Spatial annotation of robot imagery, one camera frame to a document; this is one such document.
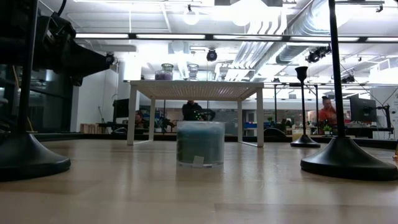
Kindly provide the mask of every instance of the black stand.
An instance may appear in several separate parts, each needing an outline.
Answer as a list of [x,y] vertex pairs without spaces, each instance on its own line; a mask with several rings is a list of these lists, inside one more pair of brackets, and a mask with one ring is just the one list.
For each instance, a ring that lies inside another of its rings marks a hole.
[[390,134],[394,134],[394,129],[391,128],[391,117],[390,117],[390,105],[386,106],[377,106],[375,108],[370,108],[371,110],[384,110],[384,114],[386,114],[387,119],[387,129]]
[[321,147],[319,143],[312,140],[310,136],[307,136],[305,129],[305,103],[304,103],[304,80],[307,78],[307,66],[297,67],[295,70],[297,72],[297,78],[301,83],[301,103],[303,110],[303,135],[296,141],[290,143],[292,147]]
[[70,167],[70,159],[49,151],[33,135],[26,133],[37,22],[37,1],[31,1],[32,5],[30,6],[28,33],[26,35],[28,54],[22,75],[17,132],[13,133],[0,146],[0,181],[43,177],[64,172]]
[[307,172],[330,177],[395,180],[398,178],[395,165],[376,159],[345,136],[335,0],[329,0],[329,9],[338,136],[333,138],[324,150],[302,159],[301,168]]

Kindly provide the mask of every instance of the ceiling pipe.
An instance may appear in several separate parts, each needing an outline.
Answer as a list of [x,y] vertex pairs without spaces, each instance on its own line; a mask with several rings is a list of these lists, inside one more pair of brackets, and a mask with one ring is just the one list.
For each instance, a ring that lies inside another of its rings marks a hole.
[[[300,11],[300,15],[294,18],[293,22],[290,22],[284,32],[285,35],[328,35],[329,29],[324,30],[315,27],[313,21],[315,18],[314,13],[319,10],[324,4],[327,4],[327,0],[313,0],[310,1],[305,9]],[[308,46],[288,46],[286,43],[273,43],[262,59],[254,66],[257,71],[256,75],[259,74],[261,68],[268,64],[271,59],[275,58],[275,62],[278,64],[287,65],[292,61],[293,58],[300,55],[303,51],[307,50]]]
[[169,21],[169,18],[167,17],[167,13],[166,13],[166,8],[164,7],[164,4],[159,4],[159,5],[162,10],[164,21],[166,22],[167,30],[169,32],[172,32],[172,27],[170,26],[170,21]]
[[[262,22],[254,22],[253,25],[254,25],[254,30],[256,30],[255,33],[256,33],[256,34],[261,34],[261,33],[260,33],[260,30],[261,30],[261,27],[262,27]],[[244,64],[245,64],[246,60],[248,59],[248,57],[251,56],[251,52],[252,52],[254,49],[256,49],[257,44],[258,44],[257,42],[250,42],[249,47],[248,47],[246,53],[244,54],[243,58],[240,60],[240,62],[239,62],[239,64],[238,64],[238,67],[239,67],[239,68],[245,68],[245,67],[244,67]]]
[[[267,30],[267,34],[281,34],[284,30],[286,29],[286,15],[281,11],[281,14],[278,17],[274,18],[274,21],[271,23],[271,27],[269,30]],[[249,68],[253,68],[255,64],[260,61],[261,57],[268,51],[268,49],[271,47],[272,42],[262,42],[262,45],[260,47],[260,51],[258,52],[257,55],[253,55],[253,60],[249,64]]]
[[[262,27],[260,30],[260,34],[267,34],[267,31],[270,29],[270,26],[272,24],[270,24],[270,21],[263,21],[262,22]],[[259,58],[261,56],[261,52],[265,52],[266,50],[264,50],[264,47],[267,45],[267,42],[260,42],[258,43],[256,50],[254,51],[252,57],[250,58],[250,60],[248,60],[246,62],[246,68],[250,68],[250,64],[253,63],[253,61],[255,61],[255,59]]]
[[[254,24],[253,22],[250,23],[250,27],[249,30],[247,32],[247,34],[253,34],[253,28],[254,28]],[[238,53],[236,54],[235,60],[232,63],[232,66],[234,68],[238,68],[239,67],[239,62],[242,58],[242,56],[244,55],[244,53],[247,51],[247,48],[251,45],[251,42],[243,42],[241,44],[241,47],[239,48]]]

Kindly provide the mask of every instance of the wooden table surface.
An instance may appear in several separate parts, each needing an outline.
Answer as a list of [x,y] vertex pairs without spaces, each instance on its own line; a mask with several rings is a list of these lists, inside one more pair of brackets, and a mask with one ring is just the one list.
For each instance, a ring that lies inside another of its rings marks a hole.
[[[70,171],[0,183],[1,223],[398,223],[398,182],[300,170],[317,149],[226,143],[222,168],[191,169],[177,167],[176,142],[44,144],[72,159]],[[368,152],[394,163],[394,151]]]

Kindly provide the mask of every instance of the white table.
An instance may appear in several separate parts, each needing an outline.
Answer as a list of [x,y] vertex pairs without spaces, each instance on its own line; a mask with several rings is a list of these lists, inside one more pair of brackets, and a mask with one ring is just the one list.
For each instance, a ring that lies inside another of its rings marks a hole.
[[135,121],[137,91],[150,98],[149,140],[134,142],[134,122],[129,122],[127,145],[154,140],[156,100],[209,100],[236,101],[238,103],[238,142],[251,146],[264,146],[264,126],[257,125],[257,144],[243,142],[242,101],[257,93],[257,123],[264,123],[262,103],[263,83],[253,82],[206,82],[206,81],[130,81],[129,121]]

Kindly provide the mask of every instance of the black lamp base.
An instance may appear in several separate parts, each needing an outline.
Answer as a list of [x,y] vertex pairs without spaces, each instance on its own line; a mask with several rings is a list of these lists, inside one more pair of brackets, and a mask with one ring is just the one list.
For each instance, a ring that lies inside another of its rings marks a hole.
[[319,143],[312,140],[310,138],[310,136],[307,136],[306,134],[303,134],[296,141],[291,142],[290,146],[292,146],[292,147],[321,147],[321,145]]
[[397,167],[382,162],[350,138],[333,138],[324,150],[301,160],[301,168],[313,174],[356,180],[396,180]]
[[48,150],[31,134],[10,136],[0,146],[0,181],[44,177],[69,167],[69,158]]

